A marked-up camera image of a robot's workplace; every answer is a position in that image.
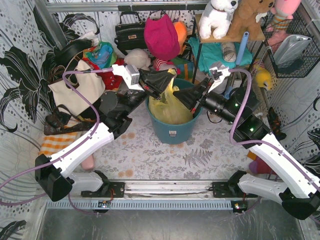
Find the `yellow trash bag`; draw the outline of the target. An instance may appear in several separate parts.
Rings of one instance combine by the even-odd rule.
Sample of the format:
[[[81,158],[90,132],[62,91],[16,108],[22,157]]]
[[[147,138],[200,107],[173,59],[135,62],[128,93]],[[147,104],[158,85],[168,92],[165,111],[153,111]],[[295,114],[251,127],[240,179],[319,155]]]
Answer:
[[[185,124],[193,119],[191,111],[173,95],[173,92],[180,90],[178,86],[174,85],[176,75],[177,72],[175,70],[175,77],[166,90],[158,99],[149,96],[147,104],[150,113],[157,120],[170,125]]]

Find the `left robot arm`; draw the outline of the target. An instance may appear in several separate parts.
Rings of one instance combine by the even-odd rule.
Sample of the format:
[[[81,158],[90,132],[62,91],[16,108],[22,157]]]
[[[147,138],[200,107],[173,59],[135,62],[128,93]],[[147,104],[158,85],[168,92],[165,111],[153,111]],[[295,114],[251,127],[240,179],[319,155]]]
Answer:
[[[124,134],[132,123],[131,112],[149,96],[158,99],[177,74],[174,68],[149,71],[117,64],[98,72],[121,76],[128,90],[125,94],[103,93],[99,108],[93,108],[96,123],[90,130],[65,149],[49,157],[41,154],[36,158],[34,178],[53,202],[72,191],[103,195],[108,192],[109,181],[101,172],[76,176],[74,169],[96,150]]]

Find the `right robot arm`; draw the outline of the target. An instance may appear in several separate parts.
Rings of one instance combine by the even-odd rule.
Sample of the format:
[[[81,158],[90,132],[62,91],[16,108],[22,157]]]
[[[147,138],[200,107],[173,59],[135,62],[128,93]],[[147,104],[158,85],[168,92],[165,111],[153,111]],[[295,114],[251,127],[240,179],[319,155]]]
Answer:
[[[249,85],[237,88],[228,99],[215,93],[208,81],[174,91],[173,95],[191,111],[204,108],[231,123],[230,142],[257,155],[281,179],[274,182],[239,170],[228,181],[232,192],[272,200],[299,220],[320,209],[320,179],[290,155],[270,128],[254,115],[259,102]]]

